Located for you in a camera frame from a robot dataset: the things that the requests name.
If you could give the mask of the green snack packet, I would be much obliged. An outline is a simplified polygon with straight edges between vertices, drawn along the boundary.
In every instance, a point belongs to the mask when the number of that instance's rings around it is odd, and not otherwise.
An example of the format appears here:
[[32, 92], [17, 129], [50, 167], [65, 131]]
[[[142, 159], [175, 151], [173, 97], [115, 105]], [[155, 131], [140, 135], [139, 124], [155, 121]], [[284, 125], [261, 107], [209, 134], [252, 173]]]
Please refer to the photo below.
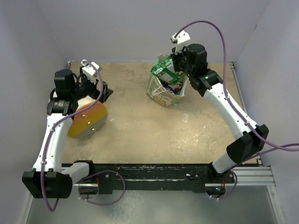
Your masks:
[[174, 70], [172, 57], [166, 54], [159, 54], [157, 56], [150, 72], [161, 82], [167, 84], [183, 84], [185, 76], [184, 72], [176, 72]]

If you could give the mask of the purple Fox's bag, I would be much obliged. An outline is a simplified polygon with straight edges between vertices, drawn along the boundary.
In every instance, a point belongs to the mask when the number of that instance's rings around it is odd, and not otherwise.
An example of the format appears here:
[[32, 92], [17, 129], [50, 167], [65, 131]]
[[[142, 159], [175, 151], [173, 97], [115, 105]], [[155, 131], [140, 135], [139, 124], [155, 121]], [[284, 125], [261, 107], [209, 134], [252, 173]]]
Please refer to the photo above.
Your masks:
[[181, 89], [183, 88], [183, 85], [182, 84], [165, 84], [165, 85], [163, 85], [163, 87], [167, 91], [171, 91], [172, 93], [179, 95]]

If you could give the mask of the white orange toy drawer box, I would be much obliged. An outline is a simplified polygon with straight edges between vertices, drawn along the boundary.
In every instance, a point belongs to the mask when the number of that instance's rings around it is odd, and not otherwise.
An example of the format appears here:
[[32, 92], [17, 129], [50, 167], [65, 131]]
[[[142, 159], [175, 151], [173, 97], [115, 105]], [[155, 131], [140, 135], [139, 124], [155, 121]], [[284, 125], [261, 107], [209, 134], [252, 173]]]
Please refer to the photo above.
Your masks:
[[87, 137], [104, 125], [107, 116], [107, 107], [98, 101], [93, 107], [72, 118], [72, 125], [67, 136], [73, 139]]

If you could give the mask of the green paper gift bag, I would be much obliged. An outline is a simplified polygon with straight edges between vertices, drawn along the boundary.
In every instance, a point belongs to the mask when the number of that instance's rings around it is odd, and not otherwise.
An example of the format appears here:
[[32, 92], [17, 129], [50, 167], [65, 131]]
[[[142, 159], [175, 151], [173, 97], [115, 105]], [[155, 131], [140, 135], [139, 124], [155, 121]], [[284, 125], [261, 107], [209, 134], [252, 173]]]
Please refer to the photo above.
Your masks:
[[164, 107], [177, 105], [181, 98], [185, 96], [185, 89], [187, 86], [187, 75], [183, 79], [183, 88], [180, 91], [179, 95], [167, 91], [163, 85], [167, 83], [161, 82], [157, 77], [151, 74], [149, 77], [149, 84], [146, 90], [146, 94], [150, 96], [153, 100]]

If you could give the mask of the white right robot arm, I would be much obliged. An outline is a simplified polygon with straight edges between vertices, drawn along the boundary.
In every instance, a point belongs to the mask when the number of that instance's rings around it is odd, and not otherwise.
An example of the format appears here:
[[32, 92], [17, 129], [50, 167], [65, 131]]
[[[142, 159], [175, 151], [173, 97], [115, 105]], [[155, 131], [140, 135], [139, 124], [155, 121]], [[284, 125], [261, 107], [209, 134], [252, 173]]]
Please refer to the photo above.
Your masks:
[[260, 138], [266, 138], [269, 129], [252, 120], [225, 89], [217, 72], [208, 68], [207, 52], [203, 45], [190, 44], [178, 53], [175, 50], [173, 48], [171, 54], [174, 70], [188, 76], [192, 88], [216, 108], [235, 139], [221, 157], [208, 165], [208, 179], [219, 182], [233, 166], [262, 150], [264, 142]]

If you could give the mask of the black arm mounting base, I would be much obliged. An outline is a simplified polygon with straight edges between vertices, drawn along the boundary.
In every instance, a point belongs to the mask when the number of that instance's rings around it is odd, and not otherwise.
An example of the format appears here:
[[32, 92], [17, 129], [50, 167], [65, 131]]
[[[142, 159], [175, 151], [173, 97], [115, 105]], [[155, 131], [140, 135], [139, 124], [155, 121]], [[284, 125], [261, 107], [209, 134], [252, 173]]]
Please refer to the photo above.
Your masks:
[[206, 163], [93, 163], [87, 177], [75, 181], [81, 187], [97, 187], [100, 194], [114, 190], [191, 191], [223, 195], [233, 184], [233, 172], [222, 174]]

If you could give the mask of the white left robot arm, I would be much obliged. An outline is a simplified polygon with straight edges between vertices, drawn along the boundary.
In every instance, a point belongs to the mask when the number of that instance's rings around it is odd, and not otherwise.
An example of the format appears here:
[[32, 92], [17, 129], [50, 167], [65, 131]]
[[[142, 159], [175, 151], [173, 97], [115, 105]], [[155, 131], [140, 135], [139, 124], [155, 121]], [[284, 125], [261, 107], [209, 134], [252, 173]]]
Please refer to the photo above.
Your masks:
[[76, 161], [62, 170], [67, 137], [79, 139], [97, 131], [107, 119], [104, 102], [113, 93], [99, 70], [80, 67], [77, 76], [70, 69], [54, 76], [55, 88], [47, 104], [47, 127], [40, 153], [22, 182], [34, 198], [68, 198], [73, 184], [96, 178], [92, 161]]

